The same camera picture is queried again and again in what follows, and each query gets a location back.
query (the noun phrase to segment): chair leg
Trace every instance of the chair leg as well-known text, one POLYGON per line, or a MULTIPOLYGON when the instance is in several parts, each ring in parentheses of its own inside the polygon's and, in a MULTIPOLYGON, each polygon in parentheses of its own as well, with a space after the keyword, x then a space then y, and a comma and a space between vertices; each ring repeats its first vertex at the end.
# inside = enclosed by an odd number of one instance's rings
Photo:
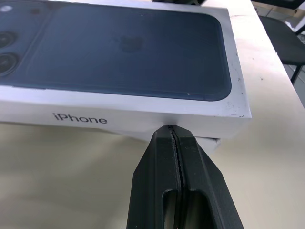
POLYGON ((292 77, 291 77, 291 83, 292 83, 292 85, 294 85, 294 83, 295 83, 295 81, 296 81, 298 75, 299 75, 300 72, 301 72, 302 67, 303 67, 303 66, 301 66, 301 65, 296 67, 295 72, 294 72, 294 74, 293 74, 292 77))

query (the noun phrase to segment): box side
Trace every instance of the box side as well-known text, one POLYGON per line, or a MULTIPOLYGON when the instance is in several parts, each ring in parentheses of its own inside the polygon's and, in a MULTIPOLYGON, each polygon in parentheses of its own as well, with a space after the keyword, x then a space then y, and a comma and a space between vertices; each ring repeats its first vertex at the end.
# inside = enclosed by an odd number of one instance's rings
POLYGON ((0 99, 0 122, 99 128, 125 134, 137 132, 146 138, 163 125, 179 125, 195 137, 228 138, 248 120, 245 117, 153 113, 0 99))

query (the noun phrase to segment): iphone box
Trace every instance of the iphone box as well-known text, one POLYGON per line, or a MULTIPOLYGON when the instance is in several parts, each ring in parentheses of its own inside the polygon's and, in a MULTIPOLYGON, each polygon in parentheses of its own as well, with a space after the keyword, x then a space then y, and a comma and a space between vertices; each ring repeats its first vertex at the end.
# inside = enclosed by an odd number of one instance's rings
POLYGON ((179 125, 213 147, 250 119, 227 9, 0 1, 1 122, 143 140, 179 125))

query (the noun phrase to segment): floor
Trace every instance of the floor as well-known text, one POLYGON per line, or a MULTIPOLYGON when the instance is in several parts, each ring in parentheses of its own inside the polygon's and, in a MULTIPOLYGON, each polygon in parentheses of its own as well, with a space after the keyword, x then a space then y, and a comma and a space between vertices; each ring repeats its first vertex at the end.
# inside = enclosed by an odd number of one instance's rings
MULTIPOLYGON (((260 16, 268 16, 270 18, 275 18, 275 19, 278 19, 281 21, 287 21, 291 24, 292 27, 295 27, 298 23, 297 19, 295 19, 289 15, 270 11, 269 9, 265 9, 265 8, 257 7, 257 6, 255 6, 255 9, 256 9, 257 14, 260 16)), ((287 72, 289 78, 291 78, 294 73, 295 66, 284 65, 284 67, 286 69, 286 72, 287 72)), ((305 67, 303 67, 301 73, 299 74, 299 77, 295 81, 294 87, 295 87, 295 91, 297 92, 297 94, 305 108, 305 67)))

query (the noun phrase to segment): camera lens image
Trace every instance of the camera lens image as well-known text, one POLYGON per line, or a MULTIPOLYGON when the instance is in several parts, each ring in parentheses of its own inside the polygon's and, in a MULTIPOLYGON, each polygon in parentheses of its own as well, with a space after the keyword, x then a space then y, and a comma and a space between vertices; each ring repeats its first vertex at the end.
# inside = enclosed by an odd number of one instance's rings
POLYGON ((15 36, 11 32, 0 32, 0 48, 4 48, 13 44, 15 36))
POLYGON ((0 74, 8 73, 17 65, 18 59, 14 54, 0 54, 0 74))

